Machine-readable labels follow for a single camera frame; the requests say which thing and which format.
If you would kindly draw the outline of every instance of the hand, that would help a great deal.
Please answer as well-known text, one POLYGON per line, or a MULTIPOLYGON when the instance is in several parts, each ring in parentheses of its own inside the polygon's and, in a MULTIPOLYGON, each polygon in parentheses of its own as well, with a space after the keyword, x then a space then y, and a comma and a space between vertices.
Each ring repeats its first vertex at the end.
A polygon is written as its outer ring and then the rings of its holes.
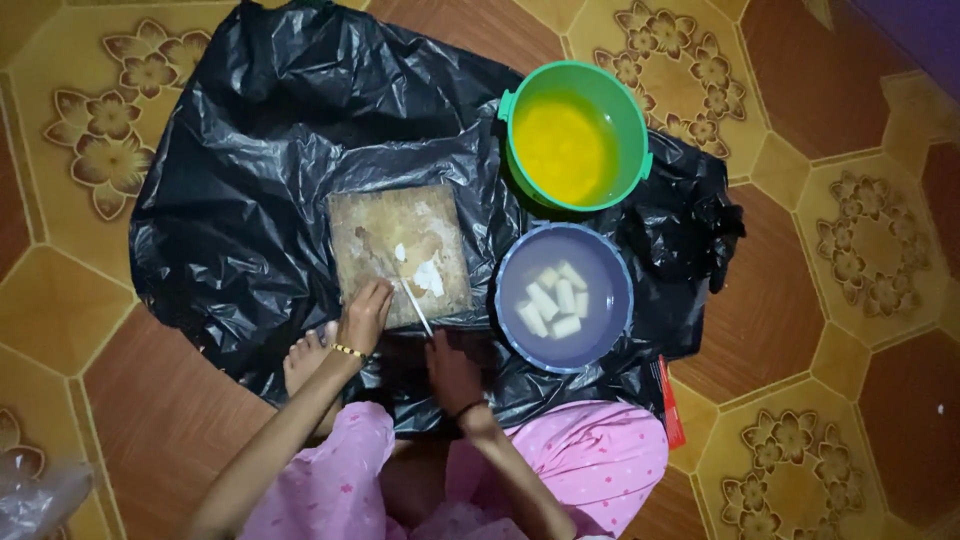
POLYGON ((387 324, 393 299, 394 286, 383 278, 360 287, 340 317, 337 343, 364 355, 372 354, 387 324))
POLYGON ((463 351, 455 351, 446 341, 446 332, 437 330, 426 344, 426 366, 430 384, 440 407, 450 416, 465 406, 483 399, 480 368, 463 351))

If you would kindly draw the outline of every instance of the crumpled black plastic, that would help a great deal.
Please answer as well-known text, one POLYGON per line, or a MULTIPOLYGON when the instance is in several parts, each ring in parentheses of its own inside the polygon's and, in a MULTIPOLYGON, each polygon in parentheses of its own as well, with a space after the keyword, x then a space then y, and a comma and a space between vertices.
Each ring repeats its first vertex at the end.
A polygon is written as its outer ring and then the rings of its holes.
MULTIPOLYGON (((725 165, 650 133, 651 178, 584 220, 623 250, 634 325, 586 372, 542 372, 498 340, 488 284, 534 219, 583 216, 533 215, 508 187, 495 113, 521 81, 502 64, 330 3, 241 3, 187 83, 137 199, 137 293, 215 366, 282 403, 287 348, 340 316, 324 197, 451 184, 477 308, 435 323, 462 330, 456 339, 487 367, 501 423, 583 399, 662 413, 653 360, 699 350, 705 283, 719 290, 742 233, 725 165)), ((384 403, 401 435, 448 429, 422 347, 416 327, 386 335, 383 357, 348 385, 347 400, 384 403)))

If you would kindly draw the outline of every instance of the stained cutting board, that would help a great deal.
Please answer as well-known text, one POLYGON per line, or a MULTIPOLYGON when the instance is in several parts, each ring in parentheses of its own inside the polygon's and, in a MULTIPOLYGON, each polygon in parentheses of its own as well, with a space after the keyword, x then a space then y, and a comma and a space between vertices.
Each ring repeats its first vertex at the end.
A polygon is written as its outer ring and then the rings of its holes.
POLYGON ((332 193, 327 196, 333 256, 344 302, 373 277, 387 278, 396 287, 387 328, 420 320, 400 286, 406 278, 427 319, 473 308, 467 262, 457 225, 453 189, 449 185, 409 187, 376 193, 332 193), (406 260, 396 258, 403 245, 406 260), (414 277, 432 260, 443 293, 420 287, 414 277))

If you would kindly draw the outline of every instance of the purple wall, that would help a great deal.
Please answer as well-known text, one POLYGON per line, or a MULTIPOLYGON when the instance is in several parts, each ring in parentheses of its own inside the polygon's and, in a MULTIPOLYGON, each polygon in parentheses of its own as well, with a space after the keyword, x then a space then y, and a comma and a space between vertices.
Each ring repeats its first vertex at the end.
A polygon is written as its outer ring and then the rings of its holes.
POLYGON ((960 2, 852 0, 953 99, 960 101, 960 2))

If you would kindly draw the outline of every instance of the purple bowl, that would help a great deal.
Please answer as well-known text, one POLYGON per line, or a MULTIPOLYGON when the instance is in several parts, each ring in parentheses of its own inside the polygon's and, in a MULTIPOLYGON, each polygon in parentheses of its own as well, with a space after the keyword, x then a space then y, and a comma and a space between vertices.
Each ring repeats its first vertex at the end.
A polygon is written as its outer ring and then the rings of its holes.
POLYGON ((572 223, 537 227, 511 246, 496 274, 493 305, 511 347, 552 373, 579 373, 608 353, 631 326, 634 284, 619 250, 604 236, 572 223), (555 340, 530 333, 515 306, 539 270, 568 260, 588 282, 588 317, 573 336, 555 340))

